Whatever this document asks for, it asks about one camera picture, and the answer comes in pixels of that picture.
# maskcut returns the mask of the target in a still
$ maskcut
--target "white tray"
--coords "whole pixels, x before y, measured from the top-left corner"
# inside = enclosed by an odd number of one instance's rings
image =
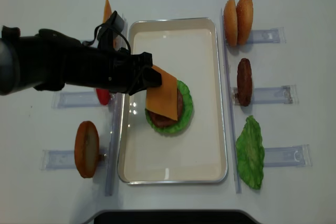
[[[215,24],[208,18],[136,22],[133,54],[185,82],[194,112],[180,134],[161,135],[145,118],[146,91],[124,96],[118,174],[129,184],[219,182],[227,172]]]

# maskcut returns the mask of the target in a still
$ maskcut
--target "lettuce leaf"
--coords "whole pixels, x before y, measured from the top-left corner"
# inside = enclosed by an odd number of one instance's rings
[[[168,127],[164,127],[164,128],[159,128],[156,127],[152,120],[151,117],[148,114],[148,111],[146,110],[146,119],[147,122],[152,126],[152,128],[159,132],[159,133],[163,133],[163,134],[174,134],[176,132],[179,132],[181,130],[183,130],[184,128],[187,127],[191,115],[193,113],[193,99],[191,98],[190,95],[190,91],[188,86],[182,82],[182,81],[177,81],[177,88],[178,90],[181,92],[182,97],[183,97],[183,110],[182,110],[182,115],[179,119],[179,121],[171,126]]]
[[[264,178],[265,149],[259,123],[250,115],[236,142],[238,173],[252,189],[260,189]]]

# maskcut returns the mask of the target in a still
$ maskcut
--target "orange cheese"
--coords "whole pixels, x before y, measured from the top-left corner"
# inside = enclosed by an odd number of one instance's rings
[[[146,109],[177,121],[177,79],[157,66],[153,69],[161,74],[162,85],[147,88]]]
[[[105,0],[105,7],[104,7],[104,16],[103,16],[103,23],[105,23],[109,17],[112,15],[112,9],[109,0]],[[116,48],[117,40],[113,40],[113,47]]]

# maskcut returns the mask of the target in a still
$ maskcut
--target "burger patty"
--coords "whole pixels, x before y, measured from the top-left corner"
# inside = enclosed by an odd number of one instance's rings
[[[183,96],[179,91],[179,89],[177,89],[177,120],[181,118],[182,111],[183,111]],[[158,128],[168,127],[177,123],[177,121],[173,119],[167,118],[163,115],[156,114],[152,111],[148,111],[148,114],[153,124]]]
[[[252,97],[252,70],[248,59],[241,59],[237,73],[238,101],[241,106],[248,106]]]

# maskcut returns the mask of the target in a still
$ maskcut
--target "plastic holder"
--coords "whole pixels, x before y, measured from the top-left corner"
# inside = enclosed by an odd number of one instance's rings
[[[309,144],[265,148],[264,167],[312,166]]]
[[[125,22],[124,29],[121,34],[127,38],[128,31],[128,23],[124,15],[122,15],[122,19]],[[119,36],[119,46],[126,47],[126,42],[122,40]],[[105,183],[105,196],[111,196],[113,194],[113,181],[114,176],[117,173],[117,159],[118,159],[118,145],[119,145],[119,135],[121,132],[121,117],[122,117],[122,108],[124,103],[124,95],[122,93],[117,93],[114,95],[114,100],[112,105],[112,128],[111,128],[111,140],[109,145],[109,161],[107,164],[107,172],[106,172],[106,183]]]
[[[259,43],[286,43],[285,29],[278,27],[269,30],[252,30],[246,44]]]
[[[108,150],[99,149],[100,161],[98,167],[106,166]],[[59,169],[76,169],[75,154],[70,151],[51,151],[43,150],[41,170],[59,170]]]
[[[232,88],[232,100],[234,105],[240,105],[238,101],[238,89]],[[281,86],[277,88],[255,88],[251,98],[251,104],[294,104],[298,103],[296,85]]]
[[[86,92],[55,92],[52,98],[53,109],[82,108],[102,106],[97,94],[92,91]]]
[[[222,50],[223,50],[223,60],[224,60],[224,68],[225,68],[225,73],[226,73],[226,96],[229,98],[231,96],[231,84],[230,84],[230,66],[228,62],[228,56],[227,56],[227,48],[226,48],[226,41],[225,41],[225,32],[224,32],[224,17],[223,17],[223,9],[221,10],[221,32],[222,32]],[[228,113],[229,113],[229,132],[230,132],[230,138],[231,138],[231,153],[232,153],[232,162],[233,162],[233,175],[234,175],[234,180],[235,180],[235,188],[236,188],[236,193],[240,194],[242,191],[242,187],[240,185],[240,178],[238,175],[238,169],[237,169],[237,153],[236,153],[236,129],[235,129],[235,122],[234,122],[234,112],[233,112],[233,100],[232,99],[227,99],[228,100]]]

